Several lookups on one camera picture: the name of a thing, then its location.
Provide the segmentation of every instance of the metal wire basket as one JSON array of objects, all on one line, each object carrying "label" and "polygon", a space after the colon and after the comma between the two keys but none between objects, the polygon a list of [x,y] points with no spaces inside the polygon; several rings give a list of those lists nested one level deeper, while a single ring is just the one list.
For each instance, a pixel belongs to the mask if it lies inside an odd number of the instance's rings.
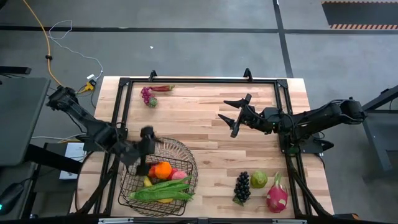
[{"label": "metal wire basket", "polygon": [[[156,144],[155,154],[147,156],[146,162],[167,161],[173,168],[182,170],[188,175],[192,175],[189,180],[190,188],[185,193],[194,193],[198,182],[198,169],[190,150],[181,142],[170,138],[160,138],[162,143]],[[128,206],[142,215],[152,217],[162,217],[166,215],[182,215],[185,212],[186,200],[173,200],[170,203],[160,202],[141,202],[138,200],[130,200],[129,194],[144,187],[144,177],[135,175],[137,161],[127,170],[122,168],[121,191],[119,193],[118,202],[120,205]],[[153,184],[159,182],[159,179],[152,179]]]}]

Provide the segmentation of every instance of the wooden tabletop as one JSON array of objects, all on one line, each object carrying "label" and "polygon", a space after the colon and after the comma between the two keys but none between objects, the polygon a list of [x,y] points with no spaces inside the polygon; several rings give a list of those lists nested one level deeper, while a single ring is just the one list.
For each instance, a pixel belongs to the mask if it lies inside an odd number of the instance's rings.
[{"label": "wooden tabletop", "polygon": [[[120,77],[104,77],[95,117],[111,121]],[[287,79],[293,112],[309,110],[304,80]],[[283,173],[282,183],[289,188],[284,155],[279,149],[276,134],[264,135],[241,125],[236,138],[231,138],[229,127],[217,116],[218,113],[236,119],[239,110],[223,103],[223,100],[240,100],[252,94],[251,105],[256,111],[265,107],[276,107],[274,87],[266,84],[220,84],[178,83],[171,92],[156,93],[159,101],[156,108],[143,102],[140,91],[153,83],[136,83],[133,86],[127,119],[129,139],[139,140],[139,130],[152,125],[158,137],[164,136],[183,142],[195,157],[198,166],[198,185],[193,201],[188,202],[183,217],[228,217],[228,218],[292,218],[293,206],[289,189],[287,208],[281,213],[271,213],[266,207],[265,196],[274,181],[274,174]],[[124,90],[120,106],[121,120],[124,106]],[[104,153],[91,155],[82,168],[78,182],[78,207],[90,197],[98,185]],[[333,213],[325,171],[319,158],[303,155],[303,164],[308,188],[330,213]],[[249,174],[262,170],[268,176],[263,189],[251,188],[251,199],[244,207],[232,202],[236,177],[242,171]],[[141,216],[133,209],[118,203],[120,172],[116,182],[112,216]],[[300,208],[304,212],[303,197],[297,186]],[[105,206],[103,197],[101,211]]]}]

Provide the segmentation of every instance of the desk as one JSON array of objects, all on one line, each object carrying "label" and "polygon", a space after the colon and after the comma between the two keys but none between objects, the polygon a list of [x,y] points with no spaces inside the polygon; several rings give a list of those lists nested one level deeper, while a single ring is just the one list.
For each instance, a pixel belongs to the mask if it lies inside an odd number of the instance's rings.
[{"label": "desk", "polygon": [[[95,117],[111,121],[120,77],[104,77]],[[288,79],[290,99],[294,113],[309,110],[303,79]],[[195,157],[198,166],[198,185],[193,201],[187,204],[183,217],[228,217],[228,218],[292,218],[294,211],[289,197],[287,209],[282,213],[271,213],[265,205],[265,195],[271,187],[273,175],[279,171],[282,183],[289,186],[285,157],[279,149],[276,134],[263,135],[259,131],[241,126],[237,138],[219,119],[218,113],[237,118],[239,110],[223,103],[223,100],[239,100],[252,94],[251,104],[260,111],[275,106],[274,87],[264,84],[222,83],[178,83],[171,92],[155,93],[159,103],[155,109],[142,102],[142,87],[156,83],[135,83],[127,118],[129,139],[138,140],[139,130],[152,125],[158,137],[165,136],[183,142]],[[121,120],[124,101],[120,106]],[[78,206],[82,206],[93,193],[100,179],[104,153],[95,152],[84,164],[78,181]],[[325,171],[319,158],[303,155],[307,185],[324,208],[333,213]],[[236,177],[241,171],[250,174],[263,170],[269,176],[263,189],[251,189],[251,199],[240,207],[232,202]],[[141,216],[133,209],[118,203],[120,171],[111,216]],[[101,211],[103,211],[108,189],[105,189]],[[304,211],[301,190],[297,191],[300,208]]]}]

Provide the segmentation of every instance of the grape bunch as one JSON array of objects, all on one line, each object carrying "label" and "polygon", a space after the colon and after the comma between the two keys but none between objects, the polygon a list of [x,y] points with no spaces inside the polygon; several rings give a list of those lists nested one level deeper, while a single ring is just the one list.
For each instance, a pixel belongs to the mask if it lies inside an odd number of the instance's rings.
[{"label": "grape bunch", "polygon": [[147,106],[150,106],[150,107],[156,106],[157,100],[156,100],[155,96],[152,93],[150,93],[149,87],[142,88],[141,95],[142,95],[142,98],[144,99],[144,103]]},{"label": "grape bunch", "polygon": [[240,202],[243,204],[249,199],[250,196],[250,187],[249,187],[249,174],[248,172],[244,171],[241,172],[241,175],[236,179],[238,183],[235,185],[235,201]]}]

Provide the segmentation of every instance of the gray floor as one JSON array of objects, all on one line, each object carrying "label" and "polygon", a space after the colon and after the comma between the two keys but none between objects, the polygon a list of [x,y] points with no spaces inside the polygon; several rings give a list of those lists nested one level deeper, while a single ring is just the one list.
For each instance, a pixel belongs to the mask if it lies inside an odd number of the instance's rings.
[{"label": "gray floor", "polygon": [[[74,26],[276,28],[271,0],[30,0],[45,26],[72,19]],[[327,29],[320,0],[279,0],[286,29]],[[9,1],[0,25],[36,26],[22,1]],[[366,103],[398,84],[396,35],[286,35],[295,78],[304,78],[312,108],[353,96]],[[203,75],[240,77],[246,67],[256,77],[286,77],[277,34],[95,33],[71,32],[60,41],[97,57],[104,75]],[[53,72],[66,86],[79,88],[95,61],[82,59],[52,43]],[[0,64],[32,68],[32,77],[48,77],[43,33],[0,31]],[[81,104],[94,112],[89,98]],[[59,112],[43,108],[35,136],[67,137],[77,127]],[[362,175],[377,159],[362,126],[325,131],[335,148],[325,153],[326,175],[336,213],[357,213],[364,220],[398,220],[396,182],[365,184]],[[36,139],[43,145],[45,140]],[[39,215],[63,215],[70,196],[40,196]]]}]

